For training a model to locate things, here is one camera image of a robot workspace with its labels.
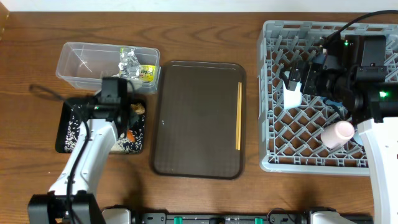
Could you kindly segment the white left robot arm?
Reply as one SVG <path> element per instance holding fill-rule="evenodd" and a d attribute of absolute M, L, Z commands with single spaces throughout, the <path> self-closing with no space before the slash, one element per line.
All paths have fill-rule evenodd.
<path fill-rule="evenodd" d="M 75 147 L 56 182 L 46 194 L 31 197 L 27 207 L 30 223 L 106 223 L 96 189 L 111 148 L 129 126 L 132 81 L 103 78 L 94 102 L 83 105 L 73 105 L 44 86 L 38 88 L 62 100 L 81 124 Z"/>

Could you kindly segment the yellow snack wrapper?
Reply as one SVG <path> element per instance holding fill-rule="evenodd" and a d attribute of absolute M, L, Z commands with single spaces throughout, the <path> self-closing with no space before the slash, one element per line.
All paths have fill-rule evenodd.
<path fill-rule="evenodd" d="M 139 78 L 143 82 L 152 82 L 155 78 L 155 65 L 140 65 Z"/>

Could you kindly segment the brown food scrap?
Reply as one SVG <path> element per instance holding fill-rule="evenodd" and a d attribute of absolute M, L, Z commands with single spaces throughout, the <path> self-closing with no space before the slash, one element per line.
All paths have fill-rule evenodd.
<path fill-rule="evenodd" d="M 144 114 L 146 112 L 145 106 L 141 103 L 132 104 L 131 109 L 133 112 L 135 112 L 135 114 L 138 115 Z"/>

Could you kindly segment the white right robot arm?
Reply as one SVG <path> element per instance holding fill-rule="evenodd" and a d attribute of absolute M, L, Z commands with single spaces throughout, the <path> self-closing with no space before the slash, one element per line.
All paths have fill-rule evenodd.
<path fill-rule="evenodd" d="M 387 82 L 385 35 L 326 40 L 311 61 L 280 75 L 286 89 L 341 103 L 357 126 L 368 157 L 374 222 L 397 223 L 397 84 Z"/>

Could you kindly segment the pink cup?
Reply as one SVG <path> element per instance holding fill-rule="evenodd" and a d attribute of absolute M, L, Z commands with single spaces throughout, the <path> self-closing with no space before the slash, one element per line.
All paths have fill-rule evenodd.
<path fill-rule="evenodd" d="M 320 138 L 326 147 L 334 149 L 346 144 L 354 136 L 354 133 L 354 126 L 351 123 L 339 121 L 327 126 Z"/>

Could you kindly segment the dark blue plate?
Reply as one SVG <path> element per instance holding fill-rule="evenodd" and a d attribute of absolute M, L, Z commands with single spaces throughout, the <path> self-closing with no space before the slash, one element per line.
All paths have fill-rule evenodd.
<path fill-rule="evenodd" d="M 342 103 L 337 103 L 337 102 L 331 101 L 327 98 L 322 98 L 322 102 L 326 106 L 331 107 L 335 111 L 335 113 L 339 114 L 340 117 L 344 116 L 344 113 L 341 111 L 341 108 L 343 107 Z"/>

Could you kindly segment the wooden chopstick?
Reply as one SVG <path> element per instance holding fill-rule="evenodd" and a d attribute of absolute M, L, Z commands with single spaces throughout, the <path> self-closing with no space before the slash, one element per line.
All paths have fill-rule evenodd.
<path fill-rule="evenodd" d="M 241 82 L 238 82 L 237 107 L 236 107 L 236 150 L 240 151 L 241 139 Z"/>
<path fill-rule="evenodd" d="M 241 150 L 242 83 L 238 83 L 237 150 Z"/>

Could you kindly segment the orange carrot piece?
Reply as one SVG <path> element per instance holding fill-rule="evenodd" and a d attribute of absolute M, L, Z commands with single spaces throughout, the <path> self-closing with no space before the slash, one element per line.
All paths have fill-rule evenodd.
<path fill-rule="evenodd" d="M 126 137 L 128 138 L 128 140 L 130 140 L 131 142 L 135 142 L 135 136 L 133 135 L 133 132 L 131 130 L 127 130 L 126 132 Z"/>

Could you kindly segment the aluminium foil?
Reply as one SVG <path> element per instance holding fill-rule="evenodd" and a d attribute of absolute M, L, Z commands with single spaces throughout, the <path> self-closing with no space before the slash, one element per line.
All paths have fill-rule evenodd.
<path fill-rule="evenodd" d="M 119 76 L 125 79 L 138 79 L 141 64 L 135 53 L 135 48 L 121 48 L 119 62 Z"/>

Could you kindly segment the light blue rice bowl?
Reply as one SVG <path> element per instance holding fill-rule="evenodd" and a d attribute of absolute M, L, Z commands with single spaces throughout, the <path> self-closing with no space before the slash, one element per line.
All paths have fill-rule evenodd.
<path fill-rule="evenodd" d="M 282 78 L 283 80 L 283 101 L 284 101 L 284 109 L 289 110 L 292 108 L 299 107 L 302 102 L 302 92 L 300 91 L 302 84 L 300 82 L 297 83 L 295 90 L 288 90 L 286 87 L 287 78 L 289 77 L 289 72 L 284 72 Z"/>

